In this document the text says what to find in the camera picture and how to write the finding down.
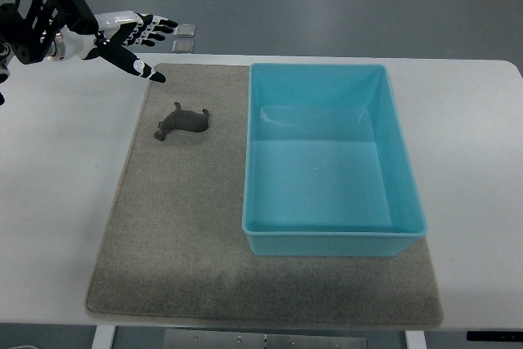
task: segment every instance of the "robotic hand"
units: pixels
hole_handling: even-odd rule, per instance
[[[9,78],[13,56],[23,64],[48,60],[102,57],[130,74],[165,82],[165,77],[125,47],[152,47],[177,23],[133,11],[94,16],[84,0],[32,0],[27,16],[18,12],[20,0],[0,5],[0,83]],[[0,94],[0,105],[4,100]]]
[[[101,56],[130,74],[165,82],[161,73],[151,69],[130,51],[119,49],[118,46],[153,47],[155,42],[165,40],[163,34],[174,32],[174,28],[178,26],[176,22],[162,16],[139,14],[134,11],[99,14],[95,19],[99,29],[96,34],[77,34],[64,26],[51,42],[46,58],[63,61],[73,56],[84,60]]]

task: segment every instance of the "gray floor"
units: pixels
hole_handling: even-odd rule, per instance
[[[196,24],[197,53],[498,59],[511,61],[523,72],[522,0],[86,1],[95,13],[134,10]],[[171,48],[172,40],[166,40],[156,48],[135,50]],[[52,344],[42,341],[41,348],[88,347],[86,341],[67,346],[72,333],[92,336],[91,329],[78,329],[82,328],[0,325],[0,349],[15,345],[9,337],[17,334],[28,340],[52,337]],[[162,334],[154,328],[119,329],[114,347],[161,347]],[[400,333],[369,336],[376,340],[369,341],[369,347],[405,347]],[[464,332],[428,333],[427,343],[429,348],[523,346],[465,342]]]

